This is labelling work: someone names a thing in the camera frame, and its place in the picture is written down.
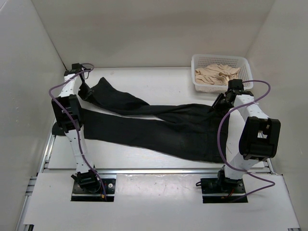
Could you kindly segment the black trousers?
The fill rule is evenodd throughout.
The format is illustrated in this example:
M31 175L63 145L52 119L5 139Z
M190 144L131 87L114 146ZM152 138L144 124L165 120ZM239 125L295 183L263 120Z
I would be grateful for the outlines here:
M222 163L229 118L204 104L149 105L105 79L86 99L109 114L82 109L84 136L141 147L192 161Z

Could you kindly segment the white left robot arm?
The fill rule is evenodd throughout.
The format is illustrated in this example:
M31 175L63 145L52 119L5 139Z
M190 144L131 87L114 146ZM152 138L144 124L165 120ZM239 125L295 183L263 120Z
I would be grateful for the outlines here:
M85 73L94 69L85 67L86 64L72 64L70 70L64 73L64 83L59 85L62 90L58 97L54 97L49 90L51 104L60 130L68 138L76 162L76 174L72 175L75 183L90 193L98 192L101 181L94 171L95 165L87 159L88 150L84 138L84 118L79 98L86 100L92 95L92 90L86 83Z

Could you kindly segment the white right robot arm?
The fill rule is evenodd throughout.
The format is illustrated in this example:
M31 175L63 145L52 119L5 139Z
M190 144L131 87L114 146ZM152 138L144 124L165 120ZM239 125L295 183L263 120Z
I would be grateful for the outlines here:
M218 151L224 162L216 180L216 187L221 192L236 187L253 165L273 158L277 153L281 123L266 115L257 104L266 96L264 94L255 99L252 92L244 89L244 81L233 79L228 82L228 90L221 93L212 105L213 110L227 110L217 131ZM240 113L245 125L238 142L239 152L231 162L227 162L220 144L220 134L225 120L234 111Z

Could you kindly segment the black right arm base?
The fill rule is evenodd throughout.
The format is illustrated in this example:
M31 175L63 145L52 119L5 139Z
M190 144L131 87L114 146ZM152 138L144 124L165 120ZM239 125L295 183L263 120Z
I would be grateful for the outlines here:
M201 188L203 204L248 203L243 180L235 186L219 186L217 178L201 178L195 186Z

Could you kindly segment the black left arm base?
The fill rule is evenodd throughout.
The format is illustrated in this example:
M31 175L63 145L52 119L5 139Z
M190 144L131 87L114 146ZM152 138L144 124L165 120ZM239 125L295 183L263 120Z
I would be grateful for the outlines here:
M77 175L72 175L74 184L71 193L72 202L113 202L115 198L116 178L102 178L104 189L99 180L86 179L79 184Z

